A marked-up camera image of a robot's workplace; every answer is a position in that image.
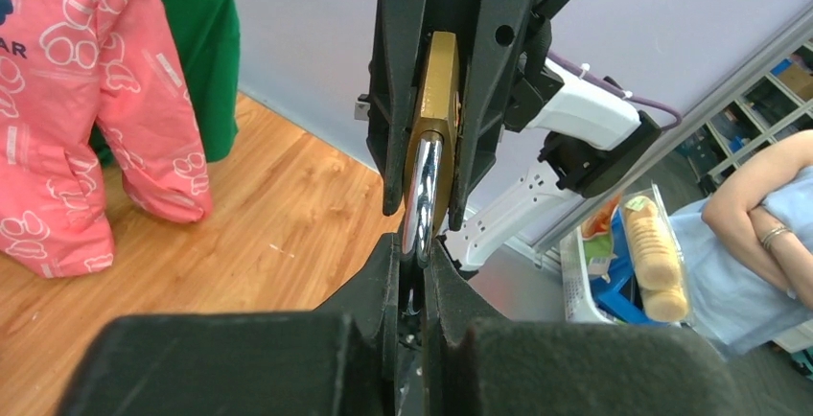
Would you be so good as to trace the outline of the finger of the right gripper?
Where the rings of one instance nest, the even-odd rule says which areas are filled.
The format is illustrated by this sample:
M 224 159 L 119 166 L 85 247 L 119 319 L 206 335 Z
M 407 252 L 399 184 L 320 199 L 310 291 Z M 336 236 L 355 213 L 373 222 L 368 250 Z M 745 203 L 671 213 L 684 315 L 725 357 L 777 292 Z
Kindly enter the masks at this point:
M 366 146 L 383 180 L 382 211 L 401 204 L 409 131 L 414 112 L 413 81 L 423 41 L 427 0 L 377 0 L 367 100 Z
M 480 0 L 461 108 L 449 227 L 462 228 L 468 198 L 496 163 L 500 124 L 512 79 L 509 61 L 532 0 Z

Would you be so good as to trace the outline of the brass padlock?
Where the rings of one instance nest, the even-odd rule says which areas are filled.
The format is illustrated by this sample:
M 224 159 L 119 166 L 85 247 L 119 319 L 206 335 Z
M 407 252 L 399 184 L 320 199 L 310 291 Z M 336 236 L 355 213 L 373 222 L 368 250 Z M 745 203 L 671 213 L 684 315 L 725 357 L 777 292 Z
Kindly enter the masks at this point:
M 457 37 L 435 32 L 418 88 L 404 170 L 403 260 L 425 267 L 450 204 L 460 110 Z

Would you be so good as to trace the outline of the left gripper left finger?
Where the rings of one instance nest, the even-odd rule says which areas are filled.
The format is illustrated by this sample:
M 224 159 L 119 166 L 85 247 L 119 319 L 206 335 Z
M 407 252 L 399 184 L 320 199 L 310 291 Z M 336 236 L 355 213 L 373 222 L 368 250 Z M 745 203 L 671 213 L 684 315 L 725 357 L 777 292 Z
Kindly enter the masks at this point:
M 316 309 L 133 314 L 92 340 L 60 415 L 395 415 L 400 239 Z

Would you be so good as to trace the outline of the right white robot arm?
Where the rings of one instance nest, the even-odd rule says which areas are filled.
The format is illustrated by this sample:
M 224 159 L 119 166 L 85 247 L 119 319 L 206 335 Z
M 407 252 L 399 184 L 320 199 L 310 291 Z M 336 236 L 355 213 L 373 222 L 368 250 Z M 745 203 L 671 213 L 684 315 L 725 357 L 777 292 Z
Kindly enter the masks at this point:
M 552 19 L 569 1 L 377 0 L 369 88 L 357 105 L 383 212 L 406 212 L 405 266 L 425 266 L 443 238 L 464 270 L 476 270 L 533 211 L 603 194 L 659 138 L 621 89 L 551 53 Z M 466 223 L 500 135 L 532 128 L 546 139 L 513 203 Z

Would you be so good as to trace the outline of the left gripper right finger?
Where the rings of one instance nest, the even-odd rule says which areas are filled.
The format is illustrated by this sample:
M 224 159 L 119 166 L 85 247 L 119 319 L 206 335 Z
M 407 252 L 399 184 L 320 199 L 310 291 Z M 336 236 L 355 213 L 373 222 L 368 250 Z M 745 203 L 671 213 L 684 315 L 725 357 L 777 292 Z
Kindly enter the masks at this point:
M 740 415 L 736 383 L 687 328 L 506 318 L 435 243 L 424 272 L 428 415 Z

